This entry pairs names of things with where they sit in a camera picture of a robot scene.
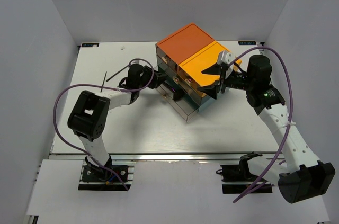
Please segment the thin black makeup brush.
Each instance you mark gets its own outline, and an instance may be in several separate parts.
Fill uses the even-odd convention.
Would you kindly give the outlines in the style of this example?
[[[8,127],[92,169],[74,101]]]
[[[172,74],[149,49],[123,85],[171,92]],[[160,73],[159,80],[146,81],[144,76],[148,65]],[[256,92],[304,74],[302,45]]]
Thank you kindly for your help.
[[[118,75],[119,73],[121,73],[122,71],[124,71],[124,70],[125,70],[126,68],[128,68],[128,67],[129,67],[129,65],[124,66],[123,68],[121,68],[120,70],[118,70],[116,73],[114,73],[113,75],[111,75],[110,77],[108,77],[108,78],[106,79],[105,82],[110,81],[112,78],[114,78],[116,75]]]

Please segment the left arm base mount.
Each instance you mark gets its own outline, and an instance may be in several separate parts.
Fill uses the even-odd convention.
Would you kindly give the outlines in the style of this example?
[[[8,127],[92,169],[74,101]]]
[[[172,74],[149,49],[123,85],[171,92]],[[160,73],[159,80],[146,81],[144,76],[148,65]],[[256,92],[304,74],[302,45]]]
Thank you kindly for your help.
[[[122,191],[130,189],[133,181],[134,166],[108,164],[115,174],[94,166],[85,158],[79,177],[79,191]]]

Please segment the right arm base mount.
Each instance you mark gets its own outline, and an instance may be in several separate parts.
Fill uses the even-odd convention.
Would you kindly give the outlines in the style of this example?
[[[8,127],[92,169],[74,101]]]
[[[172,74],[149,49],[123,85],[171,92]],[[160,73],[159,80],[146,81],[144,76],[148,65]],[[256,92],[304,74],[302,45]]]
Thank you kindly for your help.
[[[247,162],[255,157],[262,157],[260,153],[252,152],[242,156],[238,164],[221,165],[216,174],[221,176],[223,194],[241,194],[256,179],[257,176],[249,172]]]

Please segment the black brush brown bristles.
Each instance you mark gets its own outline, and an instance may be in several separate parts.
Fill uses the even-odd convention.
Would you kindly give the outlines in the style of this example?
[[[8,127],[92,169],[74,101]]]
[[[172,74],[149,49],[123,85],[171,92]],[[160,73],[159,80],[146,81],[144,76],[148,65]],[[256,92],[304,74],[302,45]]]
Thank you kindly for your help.
[[[181,88],[175,88],[171,86],[170,84],[164,82],[163,86],[166,87],[169,90],[169,96],[174,100],[174,101],[179,101],[183,98],[185,92]]]

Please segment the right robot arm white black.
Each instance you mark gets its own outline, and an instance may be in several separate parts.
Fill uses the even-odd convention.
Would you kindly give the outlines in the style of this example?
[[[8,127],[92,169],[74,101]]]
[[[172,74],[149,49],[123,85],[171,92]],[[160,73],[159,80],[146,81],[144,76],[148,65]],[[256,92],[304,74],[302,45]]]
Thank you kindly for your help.
[[[253,55],[247,70],[234,70],[231,64],[234,56],[220,53],[215,64],[202,71],[203,74],[217,75],[214,83],[199,87],[199,90],[216,98],[226,88],[242,89],[246,92],[249,105],[265,123],[279,144],[277,153],[284,156],[285,163],[266,159],[262,154],[250,153],[239,161],[239,175],[246,181],[255,177],[276,186],[284,199],[296,203],[326,193],[335,175],[331,163],[323,163],[309,148],[296,124],[291,121],[292,109],[280,92],[271,84],[272,66],[268,57]]]

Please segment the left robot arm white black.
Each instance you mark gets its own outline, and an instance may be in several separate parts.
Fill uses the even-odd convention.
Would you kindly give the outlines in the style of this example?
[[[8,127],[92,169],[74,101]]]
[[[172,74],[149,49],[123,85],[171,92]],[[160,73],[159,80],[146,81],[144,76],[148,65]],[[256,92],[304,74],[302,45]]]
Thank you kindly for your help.
[[[67,125],[82,142],[88,153],[85,161],[100,181],[107,181],[112,175],[111,157],[102,139],[109,111],[134,103],[141,88],[156,89],[166,81],[166,77],[165,73],[149,66],[133,64],[127,76],[119,82],[117,91],[80,93]]]

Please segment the clear wide bottom drawer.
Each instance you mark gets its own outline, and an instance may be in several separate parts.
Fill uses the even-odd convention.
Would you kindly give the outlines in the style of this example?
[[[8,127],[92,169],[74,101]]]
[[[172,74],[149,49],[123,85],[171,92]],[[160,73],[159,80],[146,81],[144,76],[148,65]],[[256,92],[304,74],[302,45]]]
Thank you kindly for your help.
[[[180,88],[179,86],[175,85],[173,82],[170,82],[170,80],[166,80],[166,83],[170,84],[171,86],[175,88]],[[198,108],[199,106],[191,100],[191,98],[187,95],[185,92],[183,98],[179,101],[174,101],[170,95],[169,90],[161,84],[157,88],[157,91],[159,94],[165,99],[165,101],[186,121],[189,122],[192,120],[197,114],[198,114]]]

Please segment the long thin black stick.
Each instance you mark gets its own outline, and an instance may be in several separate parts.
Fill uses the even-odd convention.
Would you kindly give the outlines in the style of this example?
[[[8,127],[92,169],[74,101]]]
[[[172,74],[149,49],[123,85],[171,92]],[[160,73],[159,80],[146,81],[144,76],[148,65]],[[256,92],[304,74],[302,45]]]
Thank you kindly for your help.
[[[105,72],[105,74],[104,74],[104,78],[103,78],[103,82],[102,82],[102,87],[101,87],[101,90],[100,90],[100,92],[102,92],[103,90],[104,90],[104,85],[105,85],[105,81],[106,81],[106,76],[107,76],[107,71]]]

